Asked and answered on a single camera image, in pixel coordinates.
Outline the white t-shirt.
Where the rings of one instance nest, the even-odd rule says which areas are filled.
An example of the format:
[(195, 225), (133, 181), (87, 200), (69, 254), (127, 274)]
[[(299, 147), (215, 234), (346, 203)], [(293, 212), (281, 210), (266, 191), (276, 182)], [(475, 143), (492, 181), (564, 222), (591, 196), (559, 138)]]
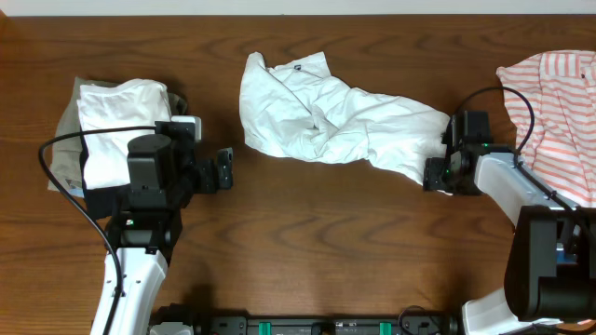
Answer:
[(367, 160), (416, 183), (442, 157), (448, 114), (403, 96), (370, 93), (333, 76), (319, 52), (276, 67), (259, 52), (246, 61), (239, 91), (246, 144), (305, 162)]

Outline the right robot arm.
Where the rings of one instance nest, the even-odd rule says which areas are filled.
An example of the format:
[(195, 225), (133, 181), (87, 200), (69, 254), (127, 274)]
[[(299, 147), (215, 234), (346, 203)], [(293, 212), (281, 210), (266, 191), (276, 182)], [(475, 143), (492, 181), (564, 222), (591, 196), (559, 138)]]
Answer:
[(595, 211), (557, 194), (503, 145), (425, 162), (423, 188), (491, 197), (514, 226), (502, 288), (466, 302), (463, 334), (557, 334), (595, 319)]

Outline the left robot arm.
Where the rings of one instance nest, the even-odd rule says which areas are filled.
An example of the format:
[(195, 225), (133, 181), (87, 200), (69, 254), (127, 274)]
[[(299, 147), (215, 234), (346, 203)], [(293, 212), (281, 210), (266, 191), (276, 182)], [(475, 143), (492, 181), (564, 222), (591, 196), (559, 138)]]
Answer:
[(193, 138), (143, 135), (128, 144), (129, 188), (106, 226), (109, 254), (94, 334), (146, 334), (151, 309), (195, 194), (233, 185), (233, 152), (198, 161)]

